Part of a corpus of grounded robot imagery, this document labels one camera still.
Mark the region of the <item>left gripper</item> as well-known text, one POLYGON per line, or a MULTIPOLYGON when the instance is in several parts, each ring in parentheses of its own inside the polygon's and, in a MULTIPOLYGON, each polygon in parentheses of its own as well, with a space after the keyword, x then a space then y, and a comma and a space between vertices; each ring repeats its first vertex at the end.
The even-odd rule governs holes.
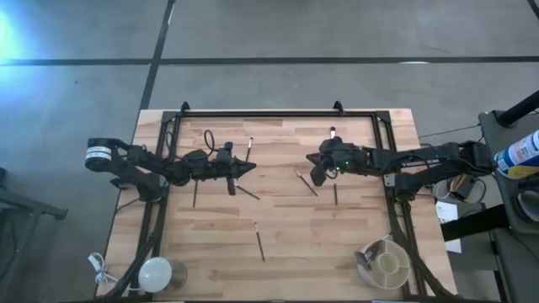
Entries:
MULTIPOLYGON (((227 191, 229 195, 235 195, 236 189, 234 182, 232 181, 232 148, 233 143, 226 141, 224 147, 219 148, 216 154, 215 163, 217 172, 226 179, 227 191)), ((256 164, 254 162, 248 162, 244 160, 235 159, 235 164, 238 166, 235 172, 236 178, 241 178, 246 173, 254 170, 256 164)))

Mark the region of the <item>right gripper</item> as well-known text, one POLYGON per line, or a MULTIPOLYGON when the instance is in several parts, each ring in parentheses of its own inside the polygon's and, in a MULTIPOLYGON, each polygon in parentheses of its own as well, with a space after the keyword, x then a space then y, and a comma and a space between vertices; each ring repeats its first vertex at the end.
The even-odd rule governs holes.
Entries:
POLYGON ((327 178, 335 179, 339 173, 366 175, 369 171, 367 152, 353 143, 345 143, 339 136, 324 140, 318 152, 306 155, 314 168, 310 172, 313 184, 320 187, 327 178))

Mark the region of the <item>large fluffy makeup brush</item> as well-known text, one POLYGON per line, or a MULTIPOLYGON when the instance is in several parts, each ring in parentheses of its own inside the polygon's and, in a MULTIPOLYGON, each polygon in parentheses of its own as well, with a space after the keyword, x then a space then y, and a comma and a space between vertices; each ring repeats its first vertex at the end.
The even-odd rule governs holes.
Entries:
POLYGON ((371 271, 372 269, 371 263, 376 258, 377 254, 379 253, 379 250, 380 248, 377 242, 367 247, 364 251, 354 252, 355 261, 357 265, 363 268, 364 270, 371 271))

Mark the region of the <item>round beige divided container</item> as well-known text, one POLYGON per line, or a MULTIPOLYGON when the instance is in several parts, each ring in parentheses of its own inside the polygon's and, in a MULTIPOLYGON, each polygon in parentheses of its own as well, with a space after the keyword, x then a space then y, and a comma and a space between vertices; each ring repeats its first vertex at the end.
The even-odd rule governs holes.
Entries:
POLYGON ((396 290, 408 282, 411 261, 406 251, 387 237, 375 240, 364 246, 364 251, 372 244, 379 244, 379 253, 371 263, 371 271, 356 264, 361 278, 369 285, 381 290, 396 290))

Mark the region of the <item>white dome table lamp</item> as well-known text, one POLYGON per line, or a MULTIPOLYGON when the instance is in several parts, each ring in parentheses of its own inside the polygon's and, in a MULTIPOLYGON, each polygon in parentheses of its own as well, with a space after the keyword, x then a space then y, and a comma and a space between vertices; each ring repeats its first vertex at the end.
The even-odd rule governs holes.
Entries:
POLYGON ((182 262, 168 261, 163 257, 148 259, 140 268, 138 282, 149 293, 181 289, 188 277, 182 262))

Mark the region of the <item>white paper sheet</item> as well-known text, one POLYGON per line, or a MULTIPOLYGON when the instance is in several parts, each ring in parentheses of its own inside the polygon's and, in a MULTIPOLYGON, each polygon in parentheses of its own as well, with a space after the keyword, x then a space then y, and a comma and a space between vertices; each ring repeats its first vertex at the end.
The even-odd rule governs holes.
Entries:
MULTIPOLYGON (((436 214, 441 224, 445 224, 449 221, 455 221, 458 219, 458 209, 454 204, 446 203, 443 201, 437 201, 435 203, 436 214)), ((451 253, 461 253, 462 245, 460 240, 446 241, 446 251, 451 253)))

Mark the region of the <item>black flat bar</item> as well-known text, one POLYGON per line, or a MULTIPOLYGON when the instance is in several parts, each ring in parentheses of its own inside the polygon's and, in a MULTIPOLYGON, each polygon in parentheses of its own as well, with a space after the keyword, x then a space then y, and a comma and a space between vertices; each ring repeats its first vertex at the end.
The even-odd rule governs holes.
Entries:
POLYGON ((510 223, 505 207, 497 205, 476 211, 463 217, 443 223, 440 228, 446 242, 461 239, 498 228, 509 228, 510 223))

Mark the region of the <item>white and blue spray can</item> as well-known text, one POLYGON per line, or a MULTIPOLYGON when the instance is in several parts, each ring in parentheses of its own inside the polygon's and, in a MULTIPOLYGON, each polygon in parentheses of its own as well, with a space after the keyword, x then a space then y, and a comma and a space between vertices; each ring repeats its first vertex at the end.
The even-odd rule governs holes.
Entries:
POLYGON ((497 171, 506 178, 522 179, 539 173, 539 130, 495 154, 497 171))

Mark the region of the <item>black pole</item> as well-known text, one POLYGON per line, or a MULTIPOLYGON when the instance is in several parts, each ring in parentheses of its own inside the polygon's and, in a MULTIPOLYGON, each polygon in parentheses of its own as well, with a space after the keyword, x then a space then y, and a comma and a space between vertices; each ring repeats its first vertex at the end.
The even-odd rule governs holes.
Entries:
POLYGON ((515 106, 499 111, 495 114, 499 125, 511 128, 517 124, 517 121, 532 111, 539 109, 539 90, 535 91, 515 106))

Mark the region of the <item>grey round cup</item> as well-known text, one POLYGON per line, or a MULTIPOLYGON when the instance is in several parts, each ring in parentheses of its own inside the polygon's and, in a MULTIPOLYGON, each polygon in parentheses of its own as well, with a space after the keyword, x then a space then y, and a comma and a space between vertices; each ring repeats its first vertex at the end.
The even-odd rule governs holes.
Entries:
POLYGON ((516 204, 528 220, 539 223, 539 192, 522 190, 516 195, 516 204))

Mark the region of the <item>black floor stand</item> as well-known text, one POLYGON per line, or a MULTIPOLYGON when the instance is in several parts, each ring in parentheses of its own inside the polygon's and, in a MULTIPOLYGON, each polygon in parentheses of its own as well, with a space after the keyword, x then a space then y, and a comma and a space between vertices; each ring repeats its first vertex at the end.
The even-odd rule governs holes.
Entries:
POLYGON ((7 170, 0 167, 0 303, 5 303, 21 259, 43 215, 64 220, 68 209, 25 197, 7 189, 7 170))

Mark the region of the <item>grey side cart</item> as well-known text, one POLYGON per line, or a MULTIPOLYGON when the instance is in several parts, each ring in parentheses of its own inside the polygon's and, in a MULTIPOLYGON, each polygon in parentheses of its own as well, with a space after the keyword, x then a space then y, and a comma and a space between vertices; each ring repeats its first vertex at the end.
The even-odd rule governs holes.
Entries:
MULTIPOLYGON (((539 130, 539 115, 521 118, 515 127, 499 125, 492 112, 478 116, 486 144, 496 153, 539 130)), ((525 220, 515 206, 518 182, 496 173, 500 196, 510 223, 494 230, 505 293, 510 303, 539 303, 539 223, 525 220)))

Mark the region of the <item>black metal table frame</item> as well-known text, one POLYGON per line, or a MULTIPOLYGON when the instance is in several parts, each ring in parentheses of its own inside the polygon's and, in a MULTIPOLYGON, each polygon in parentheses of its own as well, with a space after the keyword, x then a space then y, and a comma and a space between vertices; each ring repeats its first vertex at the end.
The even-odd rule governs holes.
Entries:
POLYGON ((229 195, 224 180, 195 183, 170 191, 161 255, 182 262, 188 277, 179 290, 155 294, 156 300, 372 300, 399 299, 401 290, 380 290, 359 275, 354 252, 390 231, 379 178, 341 175, 316 189, 314 196, 297 177, 310 183, 306 155, 315 152, 334 126, 347 142, 365 146, 394 145, 399 151, 419 146, 409 109, 386 109, 393 133, 372 129, 372 112, 350 109, 312 111, 220 110, 210 116, 192 110, 181 120, 178 151, 204 145, 211 130, 218 144, 231 141, 234 154, 256 168, 229 195), (338 186, 334 204, 333 184, 338 186), (253 223, 258 222, 265 263, 253 223))

